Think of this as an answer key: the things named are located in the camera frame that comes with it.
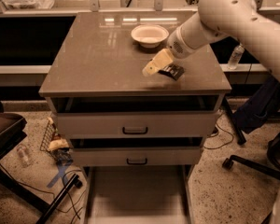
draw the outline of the drawer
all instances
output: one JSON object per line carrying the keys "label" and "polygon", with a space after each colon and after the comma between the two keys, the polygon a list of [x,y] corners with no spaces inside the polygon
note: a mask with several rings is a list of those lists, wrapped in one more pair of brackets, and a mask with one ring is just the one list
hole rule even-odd
{"label": "drawer", "polygon": [[150,166],[198,163],[202,138],[81,140],[71,151],[78,166]]}
{"label": "drawer", "polygon": [[191,137],[212,133],[218,113],[58,114],[54,120],[67,139]]}
{"label": "drawer", "polygon": [[80,223],[194,223],[183,171],[180,166],[91,169]]}

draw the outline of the bowl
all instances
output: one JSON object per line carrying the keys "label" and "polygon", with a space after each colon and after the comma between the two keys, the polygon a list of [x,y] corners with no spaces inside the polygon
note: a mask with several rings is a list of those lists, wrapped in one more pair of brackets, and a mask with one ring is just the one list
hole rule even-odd
{"label": "bowl", "polygon": [[131,32],[132,38],[147,49],[156,48],[168,35],[168,31],[159,25],[140,25]]}

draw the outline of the speckled floor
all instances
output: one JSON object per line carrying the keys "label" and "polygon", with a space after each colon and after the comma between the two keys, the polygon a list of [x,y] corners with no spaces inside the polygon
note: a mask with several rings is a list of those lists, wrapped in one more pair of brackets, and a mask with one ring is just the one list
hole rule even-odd
{"label": "speckled floor", "polygon": [[[54,192],[55,195],[63,186],[62,172],[77,173],[83,186],[80,189],[73,187],[70,194],[73,202],[77,202],[76,210],[81,214],[80,208],[83,205],[86,188],[83,174],[74,164],[58,167],[51,156],[40,151],[50,116],[47,104],[45,102],[5,102],[4,105],[6,112],[19,113],[27,120],[25,131],[28,137],[23,142],[31,152],[33,164],[22,168],[16,150],[13,149],[1,160],[2,165],[20,182],[47,192]],[[217,125],[219,133],[206,140],[204,144],[206,147],[221,147],[232,140],[233,130],[224,110]],[[239,146],[234,138],[226,146],[204,150],[189,180],[196,224],[257,224],[266,218],[272,210],[280,181],[238,163],[227,171],[222,168],[222,162],[231,154],[236,154],[268,164],[267,144],[279,132],[280,120],[267,122],[261,129],[255,130],[250,135],[245,134],[246,143],[243,146]],[[53,200],[51,194],[34,189],[31,191],[48,203]],[[72,204],[67,196],[58,207],[60,211],[55,211],[47,223],[79,223],[71,207]],[[30,224],[36,223],[39,218],[40,213],[36,209],[0,185],[0,224]]]}

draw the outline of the drawer handle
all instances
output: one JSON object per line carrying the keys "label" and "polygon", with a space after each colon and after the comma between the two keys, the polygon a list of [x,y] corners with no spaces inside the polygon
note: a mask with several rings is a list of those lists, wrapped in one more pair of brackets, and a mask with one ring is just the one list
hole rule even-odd
{"label": "drawer handle", "polygon": [[147,165],[147,158],[145,158],[143,160],[143,162],[140,162],[140,161],[130,161],[129,159],[127,159],[127,164],[128,165]]}
{"label": "drawer handle", "polygon": [[148,127],[145,128],[125,128],[122,127],[122,132],[124,134],[147,134],[148,132]]}

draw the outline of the plastic bottle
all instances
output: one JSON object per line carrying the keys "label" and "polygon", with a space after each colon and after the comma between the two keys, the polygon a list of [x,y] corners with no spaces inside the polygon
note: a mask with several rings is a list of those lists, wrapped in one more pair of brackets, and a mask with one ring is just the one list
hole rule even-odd
{"label": "plastic bottle", "polygon": [[24,168],[28,167],[32,162],[29,157],[29,150],[26,145],[24,144],[18,144],[17,145],[17,153],[19,155],[19,158],[21,160],[21,164]]}
{"label": "plastic bottle", "polygon": [[242,44],[236,46],[232,52],[232,55],[230,59],[228,60],[227,67],[230,70],[235,70],[237,67],[237,64],[240,62],[243,54],[244,54],[245,48]]}

